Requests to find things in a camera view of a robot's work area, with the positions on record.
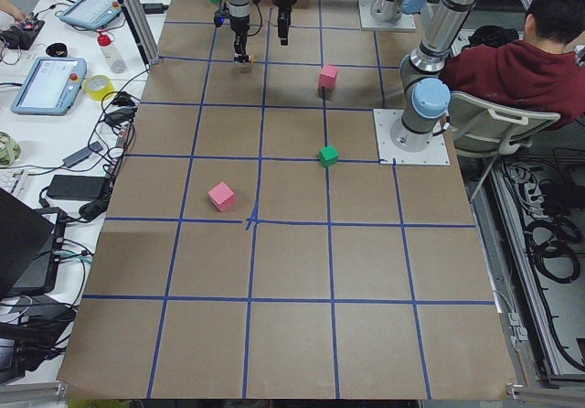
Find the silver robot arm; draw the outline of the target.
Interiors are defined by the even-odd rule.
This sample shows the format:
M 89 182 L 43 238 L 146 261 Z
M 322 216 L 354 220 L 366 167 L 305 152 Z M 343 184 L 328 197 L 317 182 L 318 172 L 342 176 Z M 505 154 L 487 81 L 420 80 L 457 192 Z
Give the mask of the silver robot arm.
M 419 46 L 403 60 L 400 77 L 407 105 L 390 129 L 396 146 L 414 152 L 425 149 L 431 141 L 435 125 L 450 102 L 450 92 L 438 74 L 475 2 L 441 0 Z
M 253 56 L 247 52 L 250 31 L 250 6 L 259 5 L 261 0 L 226 0 L 214 15 L 214 23 L 220 27 L 229 21 L 234 32 L 234 60 L 240 64 L 251 63 Z M 395 24 L 403 15 L 418 13 L 428 0 L 374 0 L 371 15 L 380 22 Z M 292 10 L 297 0 L 272 0 L 278 9 L 278 38 L 283 46 L 289 42 L 289 27 L 292 24 Z

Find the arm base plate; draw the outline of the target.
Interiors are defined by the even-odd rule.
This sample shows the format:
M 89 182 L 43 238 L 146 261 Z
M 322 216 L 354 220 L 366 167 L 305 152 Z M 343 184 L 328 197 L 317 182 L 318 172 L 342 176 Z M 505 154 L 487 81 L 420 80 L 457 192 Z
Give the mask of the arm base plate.
M 413 15 L 406 15 L 389 0 L 357 0 L 360 28 L 363 31 L 413 33 L 416 24 Z
M 450 158 L 437 122 L 430 133 L 414 134 L 402 123 L 403 110 L 375 109 L 374 127 L 381 165 L 448 166 Z

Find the pink cube near arm base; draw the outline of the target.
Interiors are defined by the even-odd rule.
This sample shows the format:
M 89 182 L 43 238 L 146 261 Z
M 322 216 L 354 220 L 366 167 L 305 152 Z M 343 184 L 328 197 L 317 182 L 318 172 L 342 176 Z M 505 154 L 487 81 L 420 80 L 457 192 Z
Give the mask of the pink cube near arm base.
M 320 89 L 333 90 L 336 86 L 339 68 L 335 65 L 325 64 L 319 73 L 318 87 Z

